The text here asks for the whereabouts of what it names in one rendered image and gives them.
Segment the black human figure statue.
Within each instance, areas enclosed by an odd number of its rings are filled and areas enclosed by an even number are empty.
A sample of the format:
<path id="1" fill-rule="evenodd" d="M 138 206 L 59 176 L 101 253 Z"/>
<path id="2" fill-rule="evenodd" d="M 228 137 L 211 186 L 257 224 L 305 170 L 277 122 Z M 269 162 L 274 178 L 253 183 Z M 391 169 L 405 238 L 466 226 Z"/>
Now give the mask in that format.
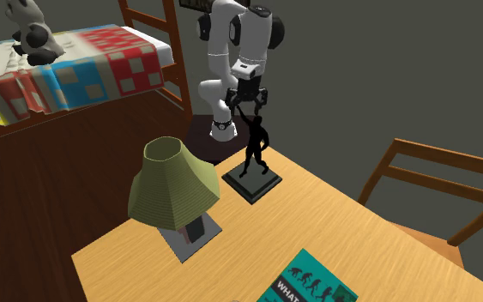
<path id="1" fill-rule="evenodd" d="M 239 106 L 237 109 L 249 130 L 245 158 L 221 178 L 253 205 L 274 189 L 282 177 L 273 172 L 263 160 L 263 151 L 269 147 L 269 133 L 262 126 L 263 118 L 259 115 L 248 118 Z"/>

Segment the green shade table lamp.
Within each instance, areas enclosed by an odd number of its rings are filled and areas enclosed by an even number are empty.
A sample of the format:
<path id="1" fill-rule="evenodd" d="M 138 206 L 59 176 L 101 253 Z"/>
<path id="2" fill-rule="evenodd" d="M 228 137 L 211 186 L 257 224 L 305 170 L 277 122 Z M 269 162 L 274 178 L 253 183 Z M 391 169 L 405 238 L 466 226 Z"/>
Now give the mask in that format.
<path id="1" fill-rule="evenodd" d="M 162 136 L 144 147 L 141 170 L 130 187 L 128 216 L 157 228 L 184 263 L 222 231 L 208 214 L 219 200 L 214 166 L 180 139 Z"/>

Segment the light wooden desk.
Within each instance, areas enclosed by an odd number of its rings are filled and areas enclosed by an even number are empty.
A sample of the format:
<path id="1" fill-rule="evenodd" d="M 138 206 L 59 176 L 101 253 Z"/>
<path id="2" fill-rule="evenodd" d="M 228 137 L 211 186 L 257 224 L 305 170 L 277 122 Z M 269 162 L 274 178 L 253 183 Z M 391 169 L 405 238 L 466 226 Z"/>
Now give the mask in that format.
<path id="1" fill-rule="evenodd" d="M 281 182 L 254 204 L 230 185 L 209 215 L 220 233 L 180 262 L 128 220 L 72 259 L 88 302 L 255 302 L 301 250 L 358 302 L 483 302 L 483 281 L 273 149 Z"/>

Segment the teal book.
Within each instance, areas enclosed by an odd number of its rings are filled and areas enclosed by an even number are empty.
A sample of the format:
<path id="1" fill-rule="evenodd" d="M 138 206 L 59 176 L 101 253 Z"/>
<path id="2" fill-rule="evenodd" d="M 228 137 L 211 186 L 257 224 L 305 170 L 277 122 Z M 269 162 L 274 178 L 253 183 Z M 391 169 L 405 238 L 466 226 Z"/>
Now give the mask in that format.
<path id="1" fill-rule="evenodd" d="M 302 249 L 257 302 L 356 302 L 358 295 Z"/>

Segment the grey and black plush toy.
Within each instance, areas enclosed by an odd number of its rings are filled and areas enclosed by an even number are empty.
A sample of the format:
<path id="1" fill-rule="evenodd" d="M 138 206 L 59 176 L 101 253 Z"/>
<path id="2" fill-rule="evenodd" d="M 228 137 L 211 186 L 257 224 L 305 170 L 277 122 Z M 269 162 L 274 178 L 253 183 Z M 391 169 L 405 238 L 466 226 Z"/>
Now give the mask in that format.
<path id="1" fill-rule="evenodd" d="M 20 56 L 26 55 L 30 66 L 51 64 L 65 53 L 46 25 L 44 14 L 34 0 L 4 2 L 6 16 L 19 27 L 12 34 L 13 40 L 18 42 L 18 45 L 13 45 L 13 49 Z"/>

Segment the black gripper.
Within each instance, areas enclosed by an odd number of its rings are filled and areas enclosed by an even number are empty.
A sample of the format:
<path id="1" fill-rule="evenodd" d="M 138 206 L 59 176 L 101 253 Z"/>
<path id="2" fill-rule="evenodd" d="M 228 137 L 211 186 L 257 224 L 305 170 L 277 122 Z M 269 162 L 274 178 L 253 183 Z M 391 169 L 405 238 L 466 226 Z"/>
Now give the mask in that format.
<path id="1" fill-rule="evenodd" d="M 261 76 L 254 76 L 250 80 L 239 79 L 237 89 L 227 89 L 225 104 L 230 109 L 232 117 L 241 102 L 252 100 L 255 102 L 254 114 L 259 115 L 259 111 L 268 103 L 269 95 L 267 88 L 260 88 L 261 80 Z"/>

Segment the dark robot stand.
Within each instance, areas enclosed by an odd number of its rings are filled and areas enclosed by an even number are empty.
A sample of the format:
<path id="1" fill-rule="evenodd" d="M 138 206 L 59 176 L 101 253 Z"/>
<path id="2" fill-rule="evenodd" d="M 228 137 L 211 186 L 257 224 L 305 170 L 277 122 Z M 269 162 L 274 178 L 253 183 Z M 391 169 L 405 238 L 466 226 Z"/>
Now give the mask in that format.
<path id="1" fill-rule="evenodd" d="M 212 115 L 194 115 L 184 145 L 197 158 L 218 165 L 223 160 L 245 148 L 249 139 L 248 126 L 239 116 L 233 119 L 238 135 L 228 142 L 218 142 L 209 133 Z"/>

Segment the wooden bed with patchwork blanket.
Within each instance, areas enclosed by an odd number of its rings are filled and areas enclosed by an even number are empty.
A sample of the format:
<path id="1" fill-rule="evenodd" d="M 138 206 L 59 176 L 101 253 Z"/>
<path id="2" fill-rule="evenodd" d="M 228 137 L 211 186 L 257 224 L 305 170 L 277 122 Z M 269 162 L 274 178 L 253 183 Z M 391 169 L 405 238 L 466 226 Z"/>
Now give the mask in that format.
<path id="1" fill-rule="evenodd" d="M 0 136 L 112 100 L 143 97 L 164 120 L 190 123 L 183 52 L 173 0 L 161 0 L 160 19 L 118 0 L 125 24 L 52 33 L 65 53 L 53 63 L 30 66 L 13 38 L 0 41 Z"/>

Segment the wooden chair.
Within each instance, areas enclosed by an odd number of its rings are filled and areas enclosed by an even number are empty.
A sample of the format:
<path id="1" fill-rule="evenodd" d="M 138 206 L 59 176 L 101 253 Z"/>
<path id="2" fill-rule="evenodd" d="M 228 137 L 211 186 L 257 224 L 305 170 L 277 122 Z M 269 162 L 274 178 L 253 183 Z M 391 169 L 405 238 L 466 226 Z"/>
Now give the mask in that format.
<path id="1" fill-rule="evenodd" d="M 359 194 L 359 204 L 366 204 L 372 191 L 382 177 L 393 178 L 452 196 L 459 196 L 471 201 L 483 203 L 482 189 L 392 166 L 391 162 L 397 154 L 404 154 L 413 158 L 428 160 L 445 166 L 452 166 L 462 170 L 483 174 L 482 157 L 395 138 L 389 145 L 389 148 L 384 153 L 371 176 L 366 181 Z M 437 238 L 406 226 L 398 226 L 398 228 L 436 251 L 441 256 L 447 258 L 455 265 L 463 268 L 464 265 L 459 245 L 483 228 L 483 211 L 462 230 L 447 240 Z"/>

